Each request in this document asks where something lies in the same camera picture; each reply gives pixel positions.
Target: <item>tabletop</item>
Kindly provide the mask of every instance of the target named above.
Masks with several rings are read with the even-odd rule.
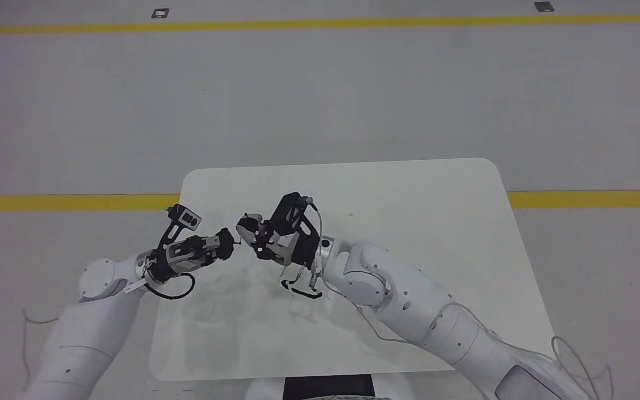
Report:
[[[382,244],[428,270],[505,340],[550,352],[553,330],[490,161],[201,169],[184,179],[180,203],[203,219],[195,234],[229,227],[238,237],[235,225],[243,213],[268,218],[293,191],[314,198],[324,234]],[[380,341],[353,306],[332,293],[317,300],[292,297],[279,285],[281,271],[246,245],[229,260],[196,271],[189,296],[161,300],[152,375],[185,381],[450,369],[413,346]],[[297,271],[292,265],[285,276]],[[173,280],[165,289],[179,293],[185,281]],[[377,321],[374,326],[395,337]]]

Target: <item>floor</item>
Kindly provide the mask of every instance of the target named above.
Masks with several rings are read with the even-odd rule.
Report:
[[[536,16],[532,1],[7,0],[4,25]],[[640,14],[557,0],[554,15]],[[176,193],[204,167],[486,157],[510,191],[640,189],[640,25],[0,34],[0,195]],[[514,210],[556,334],[616,399],[640,397],[640,209]],[[166,217],[1,212],[0,398],[18,393],[21,315],[57,315],[100,257],[152,247]],[[240,399],[246,381],[157,382],[145,297],[92,399]],[[47,327],[29,332],[37,365]],[[478,399],[454,372],[420,398]]]

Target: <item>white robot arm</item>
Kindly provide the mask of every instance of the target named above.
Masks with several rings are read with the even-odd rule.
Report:
[[[58,318],[23,400],[88,399],[129,335],[142,295],[150,291],[167,299],[182,298],[195,284],[189,272],[231,256],[234,241],[226,228],[215,236],[192,236],[174,243],[183,228],[195,230],[201,220],[179,204],[169,209],[169,217],[172,224],[156,249],[120,263],[96,260],[85,268],[79,285],[81,299]],[[191,278],[187,292],[167,296],[158,290],[178,276]]]
[[[465,376],[487,399],[588,399],[573,378],[548,357],[505,344],[424,271],[371,243],[324,237],[327,283],[347,300],[368,306],[407,342],[435,354]],[[335,269],[349,256],[344,274]]]
[[[310,270],[310,291],[294,292],[320,297],[315,286],[322,278],[333,286],[330,290],[368,307],[406,342],[446,361],[487,399],[589,399],[557,362],[499,339],[418,267],[373,243],[320,237],[322,224],[319,234],[304,216],[307,206],[318,211],[313,199],[291,193],[282,198],[270,220],[245,214],[236,226],[258,258],[281,265],[293,262]],[[336,260],[345,252],[349,256],[344,271],[338,272]],[[299,278],[300,273],[294,281],[282,281],[282,286],[288,288]]]

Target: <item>yellow floor line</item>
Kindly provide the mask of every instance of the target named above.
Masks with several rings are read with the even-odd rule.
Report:
[[[152,211],[177,203],[178,194],[44,194],[0,196],[0,212]]]
[[[139,24],[93,25],[5,25],[0,26],[0,35],[152,33],[274,29],[407,28],[434,26],[603,25],[638,23],[640,23],[640,14],[540,14],[532,16],[501,17],[346,18],[262,21],[152,22]]]
[[[640,191],[509,192],[514,209],[640,208]],[[69,194],[0,196],[0,212],[156,211],[179,200],[178,194]]]

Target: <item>black cable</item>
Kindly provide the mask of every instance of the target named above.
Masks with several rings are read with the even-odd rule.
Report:
[[[161,297],[163,299],[167,299],[167,300],[178,300],[181,299],[185,296],[187,296],[189,293],[191,293],[193,291],[193,288],[196,286],[196,278],[193,277],[193,275],[189,274],[189,273],[184,273],[184,274],[180,274],[179,276],[188,276],[189,278],[191,278],[191,287],[189,288],[189,290],[187,290],[186,292],[177,295],[177,296],[169,296],[167,294],[164,293],[160,293],[157,290],[155,290],[154,288],[152,288],[148,283],[145,283],[144,286],[149,289],[149,291],[153,294],[155,294],[158,297]]]

